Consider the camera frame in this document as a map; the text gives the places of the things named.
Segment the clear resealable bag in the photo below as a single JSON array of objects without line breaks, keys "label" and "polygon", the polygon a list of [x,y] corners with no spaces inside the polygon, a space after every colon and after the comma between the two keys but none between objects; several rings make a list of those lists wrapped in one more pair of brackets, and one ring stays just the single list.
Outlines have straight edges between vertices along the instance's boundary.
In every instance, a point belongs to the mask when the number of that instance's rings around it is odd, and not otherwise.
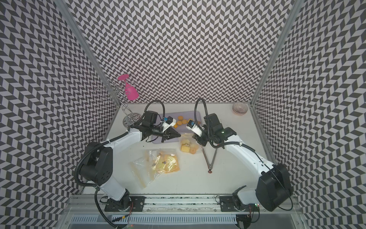
[{"label": "clear resealable bag", "polygon": [[180,151],[184,153],[190,153],[192,155],[200,154],[203,152],[202,147],[193,138],[193,134],[183,134],[179,138]]}]

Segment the red metal tongs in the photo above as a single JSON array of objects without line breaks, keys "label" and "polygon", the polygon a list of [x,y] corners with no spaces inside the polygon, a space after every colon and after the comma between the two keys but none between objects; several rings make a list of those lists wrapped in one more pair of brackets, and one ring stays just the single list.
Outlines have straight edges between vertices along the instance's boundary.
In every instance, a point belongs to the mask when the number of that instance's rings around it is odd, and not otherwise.
[{"label": "red metal tongs", "polygon": [[208,173],[209,174],[212,174],[212,169],[213,169],[214,162],[215,162],[215,159],[216,159],[217,151],[218,151],[218,149],[216,148],[215,151],[214,151],[214,153],[213,153],[213,156],[211,158],[211,161],[209,161],[209,158],[207,156],[207,153],[206,153],[205,149],[202,148],[202,153],[204,155],[205,162],[206,162],[206,165],[207,165],[207,169],[208,169]]}]

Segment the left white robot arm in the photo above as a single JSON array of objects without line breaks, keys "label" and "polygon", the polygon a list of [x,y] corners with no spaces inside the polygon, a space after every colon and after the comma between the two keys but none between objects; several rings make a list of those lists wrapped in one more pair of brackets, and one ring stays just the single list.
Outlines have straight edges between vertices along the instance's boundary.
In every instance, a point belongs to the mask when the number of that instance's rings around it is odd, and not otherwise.
[{"label": "left white robot arm", "polygon": [[103,191],[108,200],[117,205],[119,211],[126,211],[130,206],[129,191],[115,178],[115,154],[124,151],[130,146],[156,136],[165,142],[179,138],[181,134],[176,131],[176,120],[171,116],[161,115],[155,111],[144,110],[142,117],[131,124],[127,131],[111,140],[102,143],[89,143],[80,161],[77,163],[74,180],[82,187],[93,187],[96,191]]}]

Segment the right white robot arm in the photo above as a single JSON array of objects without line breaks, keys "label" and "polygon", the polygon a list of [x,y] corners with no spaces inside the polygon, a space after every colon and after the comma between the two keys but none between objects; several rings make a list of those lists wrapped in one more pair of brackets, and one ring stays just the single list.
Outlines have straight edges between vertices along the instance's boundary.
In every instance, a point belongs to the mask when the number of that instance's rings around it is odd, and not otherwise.
[{"label": "right white robot arm", "polygon": [[204,121],[203,126],[196,119],[187,124],[197,143],[203,147],[209,144],[214,149],[225,149],[257,179],[256,187],[242,186],[233,192],[233,202],[239,211],[250,204],[260,204],[265,210],[274,211],[291,198],[293,187],[285,165],[274,164],[258,155],[232,128],[223,127],[215,113],[209,114],[205,110]]}]

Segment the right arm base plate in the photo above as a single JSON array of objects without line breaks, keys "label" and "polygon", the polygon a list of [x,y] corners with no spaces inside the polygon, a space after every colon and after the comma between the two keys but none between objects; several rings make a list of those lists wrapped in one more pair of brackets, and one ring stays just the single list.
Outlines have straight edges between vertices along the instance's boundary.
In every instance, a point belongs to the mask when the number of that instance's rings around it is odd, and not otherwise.
[{"label": "right arm base plate", "polygon": [[217,196],[215,201],[218,202],[221,212],[256,212],[258,206],[255,204],[243,204],[239,199],[233,196]]}]

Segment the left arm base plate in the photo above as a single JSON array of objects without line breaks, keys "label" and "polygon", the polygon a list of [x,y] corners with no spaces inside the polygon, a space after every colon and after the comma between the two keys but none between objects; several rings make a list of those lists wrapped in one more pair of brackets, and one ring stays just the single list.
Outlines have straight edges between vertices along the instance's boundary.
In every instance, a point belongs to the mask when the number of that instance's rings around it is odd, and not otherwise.
[{"label": "left arm base plate", "polygon": [[104,210],[105,212],[142,212],[145,200],[145,196],[128,196],[119,201],[109,198]]}]

